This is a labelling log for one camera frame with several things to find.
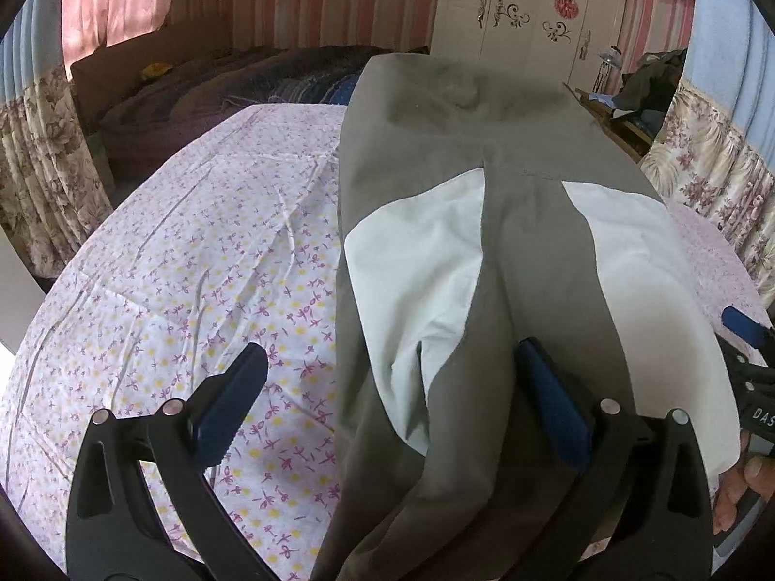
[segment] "flower decal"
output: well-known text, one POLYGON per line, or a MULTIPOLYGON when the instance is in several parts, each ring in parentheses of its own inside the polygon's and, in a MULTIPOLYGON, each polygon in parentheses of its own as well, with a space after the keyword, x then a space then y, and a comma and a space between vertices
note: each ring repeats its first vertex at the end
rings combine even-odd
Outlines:
POLYGON ((555 0, 554 10, 563 19, 576 19, 579 15, 579 5, 575 0, 555 0))

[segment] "wardrobe door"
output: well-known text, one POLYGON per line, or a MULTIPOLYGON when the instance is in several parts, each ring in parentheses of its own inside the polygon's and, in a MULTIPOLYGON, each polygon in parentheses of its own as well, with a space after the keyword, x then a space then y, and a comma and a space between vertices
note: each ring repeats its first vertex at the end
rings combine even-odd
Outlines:
POLYGON ((588 0, 540 0, 536 7, 535 35, 530 44, 525 71, 530 76, 567 81, 588 0))
POLYGON ((479 59, 491 0, 439 0, 431 54, 479 59))
POLYGON ((573 62, 571 79, 568 80, 571 89, 578 87, 583 91, 592 91, 603 62, 598 54, 610 46, 615 46, 619 40, 624 10, 625 0, 589 0, 587 2, 576 60, 573 62))
POLYGON ((492 0, 481 59, 522 70, 540 25, 536 16, 539 3, 540 0, 492 0))

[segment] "black clamp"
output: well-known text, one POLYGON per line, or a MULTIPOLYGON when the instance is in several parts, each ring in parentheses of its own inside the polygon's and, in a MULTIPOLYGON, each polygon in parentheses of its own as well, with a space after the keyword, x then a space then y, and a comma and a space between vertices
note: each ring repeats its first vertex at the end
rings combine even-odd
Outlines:
POLYGON ((248 544, 204 479, 218 465, 266 382, 268 361, 250 343, 227 371, 184 402, 116 419, 92 415, 67 509, 67 573, 73 581, 279 581, 248 544), (174 550, 139 461, 155 462, 204 564, 174 550))
MULTIPOLYGON (((597 402, 577 380, 560 372, 532 339, 520 344, 517 368, 541 419, 549 414, 542 409, 551 405, 554 417, 571 428, 573 420, 594 421, 594 428, 588 465, 503 580, 707 581, 713 552, 710 494, 687 413, 675 409, 660 420, 625 413, 613 399, 597 402), (557 398, 544 399, 544 407, 535 399, 536 387, 547 394, 546 378, 551 376, 572 398, 577 413, 569 413, 557 398), (629 498, 607 548, 580 562, 627 483, 632 487, 629 498)), ((550 441, 557 447, 551 435, 550 441)))
MULTIPOLYGON (((775 330, 755 322, 733 306, 726 307, 722 313, 722 323, 757 349, 772 367, 775 363, 775 330)), ((718 337, 718 344, 735 395, 740 427, 765 441, 775 443, 775 369, 751 363, 745 354, 722 337, 718 337)), ((715 536, 716 548, 725 548, 724 543, 730 538, 734 539, 739 524, 746 521, 745 518, 760 506, 760 496, 751 489, 745 491, 737 504, 735 523, 728 531, 715 536)))

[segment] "white bedsheet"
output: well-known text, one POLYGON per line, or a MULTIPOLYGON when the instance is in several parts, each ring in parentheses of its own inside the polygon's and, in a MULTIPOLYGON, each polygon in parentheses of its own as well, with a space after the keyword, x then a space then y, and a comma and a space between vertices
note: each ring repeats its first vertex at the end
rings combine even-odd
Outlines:
MULTIPOLYGON (((0 403, 0 483, 61 566, 90 413, 128 417, 187 398, 257 341, 270 356, 266 390, 208 475, 280 578, 309 576, 339 496, 331 426, 343 116, 324 105, 243 110, 127 199, 49 293, 0 403)), ((765 322, 720 234, 685 208, 673 217, 714 326, 730 303, 765 322)), ((190 551, 158 476, 146 474, 176 547, 190 551)))

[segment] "lamp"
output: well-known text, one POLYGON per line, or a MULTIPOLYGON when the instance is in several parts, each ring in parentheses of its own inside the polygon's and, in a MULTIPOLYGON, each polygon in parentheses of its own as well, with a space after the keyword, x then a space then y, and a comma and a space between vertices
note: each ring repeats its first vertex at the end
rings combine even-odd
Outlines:
POLYGON ((594 80, 594 87, 592 93, 601 93, 608 82, 608 77, 611 75, 611 69, 621 69, 623 61, 621 59, 621 51, 616 46, 611 46, 605 52, 598 54, 601 61, 600 69, 598 69, 598 78, 594 80))

